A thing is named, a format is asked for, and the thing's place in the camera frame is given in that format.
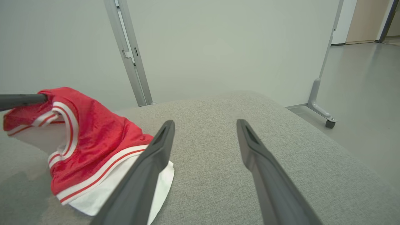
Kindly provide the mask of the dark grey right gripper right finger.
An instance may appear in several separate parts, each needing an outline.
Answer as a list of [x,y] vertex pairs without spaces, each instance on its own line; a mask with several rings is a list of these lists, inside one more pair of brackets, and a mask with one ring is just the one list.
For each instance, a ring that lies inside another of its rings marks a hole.
[[242,161],[251,172],[265,225],[321,225],[322,221],[250,124],[236,122]]

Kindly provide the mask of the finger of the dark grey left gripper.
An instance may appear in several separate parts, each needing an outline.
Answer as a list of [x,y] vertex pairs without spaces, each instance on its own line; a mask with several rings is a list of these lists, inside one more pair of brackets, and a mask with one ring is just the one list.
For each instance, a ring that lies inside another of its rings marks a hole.
[[0,111],[44,103],[48,100],[45,94],[1,94]]

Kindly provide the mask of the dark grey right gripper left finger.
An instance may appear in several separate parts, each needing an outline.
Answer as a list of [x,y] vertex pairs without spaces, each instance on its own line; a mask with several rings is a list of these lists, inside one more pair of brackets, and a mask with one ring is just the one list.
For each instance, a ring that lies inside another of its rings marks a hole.
[[107,199],[92,225],[146,225],[159,174],[167,167],[175,123],[166,121]]

